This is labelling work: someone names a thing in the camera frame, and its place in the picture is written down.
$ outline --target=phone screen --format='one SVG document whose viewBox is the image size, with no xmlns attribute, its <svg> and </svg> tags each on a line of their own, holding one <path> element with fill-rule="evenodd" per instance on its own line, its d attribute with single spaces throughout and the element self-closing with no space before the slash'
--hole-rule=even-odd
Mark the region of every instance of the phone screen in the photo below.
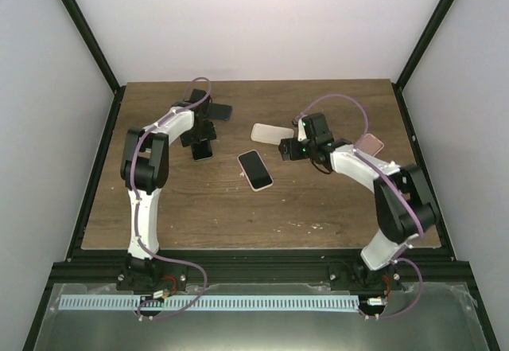
<svg viewBox="0 0 509 351">
<path fill-rule="evenodd" d="M 270 177 L 265 164 L 263 164 L 256 150 L 250 150 L 245 154 L 241 154 L 239 156 L 239 163 L 254 190 L 272 185 L 272 177 Z"/>
<path fill-rule="evenodd" d="M 232 106 L 226 104 L 210 103 L 208 105 L 208 117 L 210 119 L 229 120 Z"/>
<path fill-rule="evenodd" d="M 212 146 L 209 140 L 203 140 L 197 144 L 192 144 L 192 158 L 197 162 L 212 157 Z"/>
</svg>

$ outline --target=smartphone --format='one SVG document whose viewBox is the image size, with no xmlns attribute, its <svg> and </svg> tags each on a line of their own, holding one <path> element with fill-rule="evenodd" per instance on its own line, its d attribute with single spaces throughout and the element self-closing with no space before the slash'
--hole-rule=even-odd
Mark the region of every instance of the smartphone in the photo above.
<svg viewBox="0 0 509 351">
<path fill-rule="evenodd" d="M 246 175 L 247 182 L 249 182 L 249 185 L 255 192 L 274 184 L 257 150 L 250 150 L 245 154 L 240 154 L 237 159 Z"/>
<path fill-rule="evenodd" d="M 192 158 L 195 161 L 207 160 L 212 157 L 212 146 L 210 140 L 203 140 L 201 142 L 191 144 Z"/>
<path fill-rule="evenodd" d="M 357 149 L 363 151 L 365 154 L 369 154 L 370 156 L 376 156 L 378 152 L 383 149 L 383 142 L 372 134 L 366 134 L 362 139 L 360 139 Z"/>
<path fill-rule="evenodd" d="M 210 103 L 208 105 L 207 117 L 209 119 L 230 120 L 232 106 L 226 104 Z"/>
</svg>

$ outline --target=wooden surface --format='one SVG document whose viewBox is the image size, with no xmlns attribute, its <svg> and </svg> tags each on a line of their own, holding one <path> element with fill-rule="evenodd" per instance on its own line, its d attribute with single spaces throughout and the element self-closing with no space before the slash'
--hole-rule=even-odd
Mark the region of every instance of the wooden surface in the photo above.
<svg viewBox="0 0 509 351">
<path fill-rule="evenodd" d="M 127 248 L 130 203 L 119 169 L 126 132 L 164 115 L 186 83 L 129 84 L 115 126 L 83 241 L 85 249 Z M 159 200 L 157 233 L 162 248 L 347 248 L 366 245 L 377 230 L 373 195 L 348 177 L 324 175 L 309 161 L 284 162 L 278 148 L 252 142 L 254 123 L 291 127 L 292 118 L 316 98 L 340 92 L 355 97 L 370 118 L 370 132 L 385 143 L 379 158 L 414 162 L 388 80 L 214 82 L 217 103 L 233 106 L 228 122 L 214 121 L 214 157 L 194 162 L 180 141 L 170 147 L 169 179 Z M 355 141 L 361 113 L 330 99 L 323 111 L 335 138 Z M 253 192 L 237 156 L 258 150 L 274 185 Z M 435 229 L 422 245 L 438 246 Z"/>
</svg>

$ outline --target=white panel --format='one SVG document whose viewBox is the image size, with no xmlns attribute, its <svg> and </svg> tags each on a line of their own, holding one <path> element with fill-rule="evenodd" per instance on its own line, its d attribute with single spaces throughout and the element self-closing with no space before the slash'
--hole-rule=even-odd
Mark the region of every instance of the white panel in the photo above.
<svg viewBox="0 0 509 351">
<path fill-rule="evenodd" d="M 78 0 L 121 83 L 396 80 L 438 0 Z"/>
<path fill-rule="evenodd" d="M 405 94 L 454 248 L 509 349 L 509 0 L 457 0 Z"/>
<path fill-rule="evenodd" d="M 0 0 L 0 349 L 21 349 L 61 261 L 111 91 L 60 0 Z"/>
</svg>

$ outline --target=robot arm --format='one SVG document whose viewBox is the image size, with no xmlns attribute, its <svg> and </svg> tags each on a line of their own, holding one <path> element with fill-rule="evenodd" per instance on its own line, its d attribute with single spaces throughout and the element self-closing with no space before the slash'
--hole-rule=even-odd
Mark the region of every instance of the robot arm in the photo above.
<svg viewBox="0 0 509 351">
<path fill-rule="evenodd" d="M 329 173 L 344 174 L 373 192 L 379 230 L 361 251 L 361 258 L 370 270 L 385 267 L 411 248 L 411 241 L 418 238 L 417 227 L 399 199 L 382 178 L 356 156 L 357 150 L 351 142 L 334 140 L 323 114 L 302 117 L 298 121 L 298 137 L 282 140 L 279 150 L 283 160 L 309 158 L 315 166 L 323 166 Z M 362 152 L 361 155 L 388 176 L 403 195 L 410 196 L 406 202 L 424 231 L 438 222 L 440 212 L 420 168 L 401 167 Z"/>
<path fill-rule="evenodd" d="M 177 112 L 182 107 L 172 107 Z M 192 129 L 195 112 L 183 111 L 176 113 L 165 124 L 153 130 L 146 139 L 142 152 L 150 153 L 150 157 L 138 157 L 134 173 L 134 183 L 140 194 L 138 208 L 138 231 L 143 243 L 152 253 L 159 251 L 157 241 L 157 204 L 161 188 L 165 185 L 169 175 L 169 146 L 182 134 Z M 122 159 L 121 175 L 129 189 L 131 206 L 131 235 L 128 253 L 137 259 L 152 258 L 139 245 L 134 232 L 134 207 L 136 196 L 130 187 L 130 164 L 134 155 L 134 148 L 146 127 L 131 128 L 127 132 L 126 146 Z"/>
</svg>

